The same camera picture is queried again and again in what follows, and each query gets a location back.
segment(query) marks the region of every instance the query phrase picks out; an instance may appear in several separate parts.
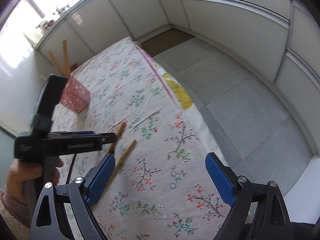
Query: finger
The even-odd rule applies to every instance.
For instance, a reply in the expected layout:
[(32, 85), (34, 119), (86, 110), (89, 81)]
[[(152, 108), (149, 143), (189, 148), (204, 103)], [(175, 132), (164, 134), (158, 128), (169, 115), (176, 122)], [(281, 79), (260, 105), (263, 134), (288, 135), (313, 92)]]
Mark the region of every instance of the finger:
[(23, 182), (39, 178), (41, 175), (42, 167), (39, 163), (27, 163), (15, 159), (9, 168), (8, 178), (14, 182)]
[(51, 174), (51, 181), (54, 185), (57, 185), (59, 183), (60, 179), (60, 173), (57, 169)]
[(63, 167), (63, 165), (64, 165), (63, 161), (61, 159), (59, 159), (57, 167), (61, 168), (61, 167)]

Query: pink trim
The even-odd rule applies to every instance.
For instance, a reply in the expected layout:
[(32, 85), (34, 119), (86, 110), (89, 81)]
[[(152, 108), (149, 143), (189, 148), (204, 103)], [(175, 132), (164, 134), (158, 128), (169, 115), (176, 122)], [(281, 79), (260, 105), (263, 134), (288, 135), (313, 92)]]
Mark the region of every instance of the pink trim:
[(157, 70), (153, 67), (153, 65), (150, 63), (150, 61), (148, 60), (148, 58), (144, 55), (144, 53), (146, 53), (143, 49), (141, 49), (137, 44), (134, 44), (136, 46), (136, 48), (138, 49), (138, 51), (140, 52), (140, 54), (143, 56), (143, 58), (148, 62), (150, 68), (153, 70), (153, 72), (156, 74), (156, 76), (158, 77), (158, 80), (162, 83), (163, 87), (165, 88), (165, 90), (167, 91), (169, 97), (171, 98), (171, 100), (173, 102), (176, 102), (172, 96), (172, 94), (170, 93), (170, 90), (168, 89), (167, 85), (165, 84), (163, 78), (159, 75), (159, 73), (157, 72)]

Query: wooden stick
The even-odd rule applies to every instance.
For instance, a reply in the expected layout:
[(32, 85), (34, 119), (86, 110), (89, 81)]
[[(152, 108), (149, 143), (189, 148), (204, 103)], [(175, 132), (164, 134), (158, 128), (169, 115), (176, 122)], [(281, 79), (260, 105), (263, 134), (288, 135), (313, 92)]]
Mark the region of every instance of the wooden stick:
[(53, 55), (53, 53), (51, 52), (51, 50), (49, 50), (49, 55), (53, 64), (54, 69), (60, 73), (61, 75), (65, 76), (64, 71), (61, 69), (60, 64), (58, 62), (58, 60), (56, 59), (56, 57)]
[(119, 168), (120, 164), (122, 163), (122, 161), (124, 160), (124, 158), (126, 157), (126, 155), (130, 152), (132, 146), (136, 143), (137, 141), (134, 139), (132, 140), (132, 142), (129, 144), (129, 146), (127, 147), (127, 149), (124, 151), (124, 153), (120, 156), (119, 160), (116, 162), (116, 167), (115, 170), (113, 171), (111, 177), (114, 175), (114, 173), (117, 172), (117, 169)]
[(67, 47), (67, 40), (62, 41), (62, 49), (63, 49), (63, 62), (64, 62), (64, 68), (67, 74), (67, 78), (70, 78), (71, 72), (70, 72), (70, 61), (68, 56), (68, 47)]
[(109, 147), (108, 147), (108, 149), (105, 151), (105, 154), (109, 153), (110, 150), (116, 145), (116, 142), (117, 142), (117, 140), (119, 139), (119, 137), (120, 137), (120, 135), (121, 135), (121, 132), (122, 132), (124, 126), (125, 126), (125, 122), (121, 122), (121, 123), (119, 124), (118, 130), (115, 132), (115, 134), (116, 134), (116, 136), (117, 136), (117, 139), (116, 139), (116, 141), (115, 141), (114, 143), (109, 144)]

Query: pink box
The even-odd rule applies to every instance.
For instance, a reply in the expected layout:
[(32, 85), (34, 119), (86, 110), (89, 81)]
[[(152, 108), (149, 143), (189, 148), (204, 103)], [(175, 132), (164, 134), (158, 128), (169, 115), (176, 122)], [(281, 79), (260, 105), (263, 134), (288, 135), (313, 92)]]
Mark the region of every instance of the pink box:
[(71, 111), (79, 114), (90, 104), (90, 92), (78, 80), (71, 76), (63, 90), (60, 102)]

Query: human hand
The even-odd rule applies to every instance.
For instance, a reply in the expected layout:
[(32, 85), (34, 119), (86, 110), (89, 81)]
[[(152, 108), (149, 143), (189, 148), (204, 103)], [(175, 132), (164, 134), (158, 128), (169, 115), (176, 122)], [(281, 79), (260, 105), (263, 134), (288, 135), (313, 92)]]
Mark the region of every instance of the human hand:
[[(57, 167), (62, 167), (63, 161), (60, 160)], [(25, 196), (23, 192), (23, 182), (29, 179), (36, 179), (42, 175), (42, 167), (38, 163), (21, 162), (14, 159), (7, 175), (6, 191), (14, 200), (25, 204)], [(58, 184), (60, 173), (57, 169), (51, 175), (51, 182)]]

